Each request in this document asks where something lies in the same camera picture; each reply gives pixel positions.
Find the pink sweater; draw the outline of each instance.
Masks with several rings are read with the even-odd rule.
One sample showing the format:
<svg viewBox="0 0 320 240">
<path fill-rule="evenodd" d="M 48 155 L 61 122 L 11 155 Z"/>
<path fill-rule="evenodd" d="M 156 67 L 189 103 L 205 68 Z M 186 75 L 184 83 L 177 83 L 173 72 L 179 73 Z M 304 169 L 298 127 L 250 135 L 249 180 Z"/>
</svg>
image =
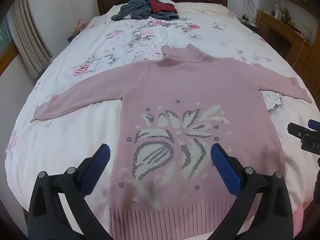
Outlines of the pink sweater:
<svg viewBox="0 0 320 240">
<path fill-rule="evenodd" d="M 162 60 L 134 62 L 77 83 L 38 106 L 31 120 L 123 100 L 109 206 L 114 239 L 212 232 L 235 198 L 211 163 L 211 145 L 219 142 L 258 173 L 285 174 L 281 144 L 259 90 L 311 103 L 296 78 L 211 57 L 191 44 L 162 51 Z"/>
</svg>

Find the floral bedspread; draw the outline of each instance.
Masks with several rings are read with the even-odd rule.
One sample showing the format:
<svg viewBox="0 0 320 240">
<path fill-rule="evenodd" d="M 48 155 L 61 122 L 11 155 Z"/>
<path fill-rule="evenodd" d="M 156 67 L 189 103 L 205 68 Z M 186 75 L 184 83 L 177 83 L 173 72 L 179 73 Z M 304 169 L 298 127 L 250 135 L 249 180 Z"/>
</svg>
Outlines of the floral bedspread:
<svg viewBox="0 0 320 240">
<path fill-rule="evenodd" d="M 17 118 L 5 162 L 9 187 L 26 210 L 40 171 L 58 174 L 70 166 L 77 167 L 102 143 L 107 143 L 112 153 L 116 152 L 120 100 L 92 104 L 60 118 L 30 123 L 36 106 L 85 78 L 130 62 L 161 59 L 161 46 L 165 44 L 182 48 L 191 43 L 214 57 L 232 57 L 296 77 L 305 88 L 289 64 L 227 8 L 205 3 L 177 3 L 175 7 L 179 20 L 149 18 L 113 22 L 110 17 L 120 9 L 114 6 L 106 15 L 95 17 L 39 79 Z M 261 93 L 282 143 L 285 178 L 295 211 L 312 200 L 319 167 L 317 157 L 303 152 L 299 140 L 289 135 L 286 127 L 290 122 L 307 126 L 309 119 L 320 120 L 320 113 L 314 102 L 309 104 L 270 91 Z M 108 229 L 111 194 L 108 189 L 113 160 L 114 155 L 93 193 L 86 197 L 105 229 Z M 73 228 L 79 230 L 68 208 L 66 214 Z"/>
</svg>

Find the sweater's left sleeve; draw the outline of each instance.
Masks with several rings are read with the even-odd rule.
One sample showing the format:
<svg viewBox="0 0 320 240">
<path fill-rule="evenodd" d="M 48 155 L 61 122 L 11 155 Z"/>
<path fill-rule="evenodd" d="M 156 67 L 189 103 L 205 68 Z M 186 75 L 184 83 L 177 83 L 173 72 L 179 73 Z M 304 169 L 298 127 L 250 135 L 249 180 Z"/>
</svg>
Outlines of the sweater's left sleeve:
<svg viewBox="0 0 320 240">
<path fill-rule="evenodd" d="M 31 122 L 57 118 L 104 100 L 122 99 L 141 83 L 146 71 L 147 61 L 138 61 L 84 79 L 37 106 Z"/>
<path fill-rule="evenodd" d="M 265 67 L 249 65 L 235 59 L 228 59 L 230 67 L 247 82 L 255 85 L 258 90 L 270 90 L 297 99 L 303 99 L 309 103 L 305 89 L 302 89 L 295 77 L 285 77 Z"/>
</svg>

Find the blue gripper pad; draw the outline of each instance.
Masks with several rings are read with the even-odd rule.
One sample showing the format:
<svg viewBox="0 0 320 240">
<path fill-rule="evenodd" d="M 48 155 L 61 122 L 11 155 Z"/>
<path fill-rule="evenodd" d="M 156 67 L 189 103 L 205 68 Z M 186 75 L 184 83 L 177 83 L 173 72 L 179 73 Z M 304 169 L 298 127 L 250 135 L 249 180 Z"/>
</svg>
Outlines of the blue gripper pad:
<svg viewBox="0 0 320 240">
<path fill-rule="evenodd" d="M 92 157 L 93 160 L 80 178 L 80 194 L 82 197 L 90 195 L 96 186 L 104 168 L 110 160 L 110 148 L 103 144 Z"/>
<path fill-rule="evenodd" d="M 308 122 L 308 127 L 315 131 L 320 131 L 320 122 L 310 119 Z"/>
<path fill-rule="evenodd" d="M 211 159 L 216 166 L 224 184 L 230 194 L 237 198 L 241 195 L 241 178 L 227 159 L 228 155 L 222 152 L 217 144 L 211 147 Z"/>
</svg>

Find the metal bolt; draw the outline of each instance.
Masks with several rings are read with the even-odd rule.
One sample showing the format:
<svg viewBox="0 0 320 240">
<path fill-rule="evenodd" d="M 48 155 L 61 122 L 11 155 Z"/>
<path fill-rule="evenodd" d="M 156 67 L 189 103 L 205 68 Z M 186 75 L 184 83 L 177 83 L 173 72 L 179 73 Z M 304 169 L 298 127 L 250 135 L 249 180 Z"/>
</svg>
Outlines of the metal bolt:
<svg viewBox="0 0 320 240">
<path fill-rule="evenodd" d="M 76 171 L 76 168 L 75 167 L 70 167 L 69 169 L 67 169 L 67 173 L 68 174 L 74 174 Z"/>
<path fill-rule="evenodd" d="M 275 175 L 276 175 L 276 177 L 279 178 L 279 179 L 282 178 L 282 173 L 279 172 L 279 171 L 277 171 L 277 172 L 275 173 Z"/>
<path fill-rule="evenodd" d="M 45 172 L 44 171 L 39 172 L 38 176 L 39 176 L 39 178 L 43 178 L 45 176 Z"/>
<path fill-rule="evenodd" d="M 251 167 L 246 167 L 244 170 L 248 174 L 252 174 L 254 172 L 253 168 L 251 168 Z"/>
</svg>

